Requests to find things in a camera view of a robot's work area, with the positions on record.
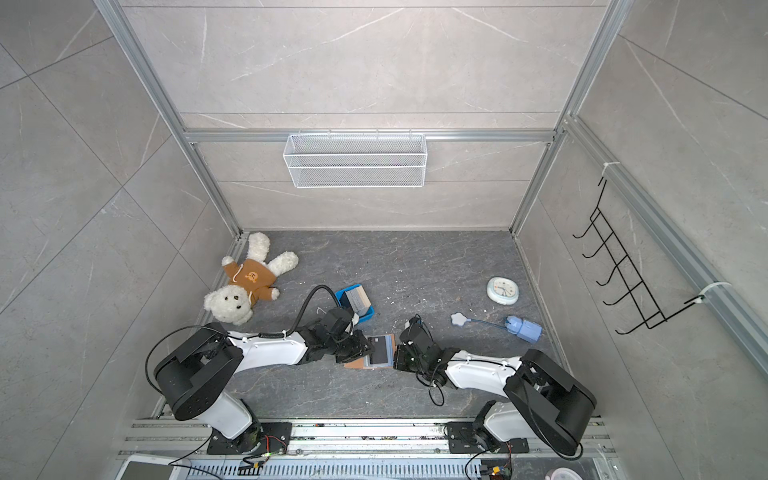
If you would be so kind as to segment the tan leather card holder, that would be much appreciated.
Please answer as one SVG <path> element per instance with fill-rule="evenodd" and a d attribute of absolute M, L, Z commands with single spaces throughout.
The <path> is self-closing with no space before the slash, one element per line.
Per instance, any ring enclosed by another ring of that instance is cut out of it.
<path fill-rule="evenodd" d="M 358 370 L 377 370 L 377 369 L 389 369 L 389 368 L 392 368 L 393 365 L 394 365 L 394 354 L 395 354 L 395 350 L 396 350 L 395 337 L 394 337 L 393 334 L 386 334 L 386 335 L 390 335 L 391 336 L 392 363 L 391 363 L 390 366 L 387 366 L 387 367 L 384 367 L 384 368 L 370 368 L 368 366 L 368 361 L 367 361 L 368 356 L 369 356 L 369 354 L 371 352 L 370 351 L 366 356 L 364 356 L 364 357 L 362 357 L 360 359 L 357 359 L 357 360 L 355 360 L 353 362 L 347 363 L 345 365 L 345 367 L 348 368 L 348 369 L 358 369 Z"/>

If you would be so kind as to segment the dark credit card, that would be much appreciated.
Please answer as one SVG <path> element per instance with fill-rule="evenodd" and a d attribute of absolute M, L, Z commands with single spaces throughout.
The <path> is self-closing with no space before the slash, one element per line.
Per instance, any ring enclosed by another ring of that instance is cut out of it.
<path fill-rule="evenodd" d="M 368 356 L 370 368 L 384 368 L 392 363 L 391 336 L 379 335 L 370 338 L 372 350 Z"/>

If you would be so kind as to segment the blue card box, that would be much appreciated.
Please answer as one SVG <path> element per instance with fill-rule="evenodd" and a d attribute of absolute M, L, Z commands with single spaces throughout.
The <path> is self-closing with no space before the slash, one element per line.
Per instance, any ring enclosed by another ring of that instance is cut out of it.
<path fill-rule="evenodd" d="M 359 322 L 370 320 L 375 311 L 372 302 L 361 284 L 355 284 L 335 292 L 340 305 L 356 314 Z"/>

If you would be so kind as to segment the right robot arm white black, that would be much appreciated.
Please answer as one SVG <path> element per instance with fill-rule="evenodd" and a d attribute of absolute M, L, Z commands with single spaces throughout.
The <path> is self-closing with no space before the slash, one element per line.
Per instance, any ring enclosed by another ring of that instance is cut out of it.
<path fill-rule="evenodd" d="M 442 348 L 420 317 L 406 322 L 394 368 L 413 373 L 427 387 L 470 389 L 504 397 L 489 401 L 472 422 L 470 442 L 482 452 L 523 436 L 521 423 L 557 456 L 578 460 L 582 438 L 597 407 L 595 395 L 544 352 L 489 357 Z"/>

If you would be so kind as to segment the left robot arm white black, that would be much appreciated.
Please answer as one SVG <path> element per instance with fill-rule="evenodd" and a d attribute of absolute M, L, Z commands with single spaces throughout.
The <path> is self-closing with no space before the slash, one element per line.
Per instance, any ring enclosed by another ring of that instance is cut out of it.
<path fill-rule="evenodd" d="M 144 364 L 150 387 L 162 395 L 178 421 L 199 420 L 212 433 L 242 442 L 260 431 L 249 407 L 227 392 L 235 374 L 271 366 L 297 366 L 334 357 L 338 364 L 373 352 L 353 310 L 326 285 L 315 286 L 291 327 L 280 333 L 236 333 L 219 322 L 190 325 L 193 332 L 153 368 Z"/>

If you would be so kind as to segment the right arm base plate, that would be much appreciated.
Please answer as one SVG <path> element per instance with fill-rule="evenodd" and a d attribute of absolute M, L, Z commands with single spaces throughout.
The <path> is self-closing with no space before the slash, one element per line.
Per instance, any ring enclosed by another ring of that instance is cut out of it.
<path fill-rule="evenodd" d="M 524 423 L 511 421 L 492 425 L 477 422 L 453 421 L 444 425 L 443 433 L 452 454 L 509 453 L 527 454 L 531 451 L 528 438 L 532 435 Z"/>

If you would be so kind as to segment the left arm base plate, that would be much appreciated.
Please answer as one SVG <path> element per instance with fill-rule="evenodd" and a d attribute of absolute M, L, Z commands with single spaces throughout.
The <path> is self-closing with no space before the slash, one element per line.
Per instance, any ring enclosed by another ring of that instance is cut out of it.
<path fill-rule="evenodd" d="M 261 455 L 286 453 L 291 439 L 291 422 L 267 422 L 249 427 L 234 440 L 226 439 L 218 430 L 212 431 L 208 455 Z"/>

